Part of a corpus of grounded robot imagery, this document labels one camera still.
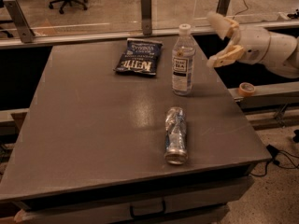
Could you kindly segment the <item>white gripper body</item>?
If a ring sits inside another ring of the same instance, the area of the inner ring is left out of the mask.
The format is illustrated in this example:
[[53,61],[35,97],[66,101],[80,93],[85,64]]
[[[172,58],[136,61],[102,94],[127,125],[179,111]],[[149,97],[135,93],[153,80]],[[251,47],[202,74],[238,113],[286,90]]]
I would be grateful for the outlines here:
[[271,40],[270,32],[263,27],[241,26],[232,36],[236,45],[244,49],[238,59],[241,63],[256,64],[266,54]]

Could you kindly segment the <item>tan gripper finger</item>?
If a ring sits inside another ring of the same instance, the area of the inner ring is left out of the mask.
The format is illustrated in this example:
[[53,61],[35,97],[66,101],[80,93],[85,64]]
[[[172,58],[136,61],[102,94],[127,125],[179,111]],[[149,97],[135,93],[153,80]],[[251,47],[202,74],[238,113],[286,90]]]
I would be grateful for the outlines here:
[[237,21],[224,17],[217,12],[208,12],[206,18],[220,39],[231,37],[235,29],[239,28]]
[[215,55],[209,57],[206,62],[208,67],[222,67],[234,63],[240,59],[245,50],[240,45],[228,45]]

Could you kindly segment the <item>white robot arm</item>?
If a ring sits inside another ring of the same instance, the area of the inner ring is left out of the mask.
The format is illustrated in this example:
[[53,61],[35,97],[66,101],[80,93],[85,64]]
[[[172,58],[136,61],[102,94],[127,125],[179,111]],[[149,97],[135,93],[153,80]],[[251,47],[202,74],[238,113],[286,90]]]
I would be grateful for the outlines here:
[[293,35],[240,25],[213,11],[208,12],[206,18],[220,39],[229,39],[223,50],[208,58],[208,67],[222,67],[235,62],[259,63],[278,76],[298,78],[298,39]]

